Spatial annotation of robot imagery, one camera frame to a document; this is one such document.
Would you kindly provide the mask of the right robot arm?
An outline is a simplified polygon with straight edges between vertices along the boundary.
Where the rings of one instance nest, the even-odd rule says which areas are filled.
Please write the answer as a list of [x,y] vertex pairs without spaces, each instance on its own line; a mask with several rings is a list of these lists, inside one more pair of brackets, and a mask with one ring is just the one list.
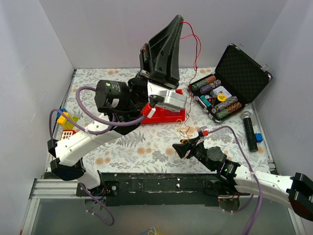
[[313,182],[305,174],[297,172],[294,176],[282,176],[252,171],[227,159],[218,146],[205,148],[199,138],[173,144],[172,147],[180,158],[194,157],[210,171],[216,172],[224,193],[231,195],[238,192],[263,196],[312,221]]

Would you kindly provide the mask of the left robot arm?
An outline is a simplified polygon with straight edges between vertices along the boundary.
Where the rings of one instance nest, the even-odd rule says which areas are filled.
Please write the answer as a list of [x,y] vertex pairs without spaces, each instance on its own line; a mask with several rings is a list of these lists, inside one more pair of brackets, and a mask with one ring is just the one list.
[[50,139],[49,153],[54,157],[50,167],[64,181],[77,180],[82,189],[100,195],[105,184],[101,173],[84,163],[83,158],[99,146],[129,134],[153,117],[157,108],[180,112],[186,96],[177,93],[179,86],[179,41],[183,17],[175,16],[157,35],[143,45],[139,54],[140,70],[127,82],[100,80],[93,88],[100,116],[83,105],[80,93],[76,101],[92,123],[65,140]]

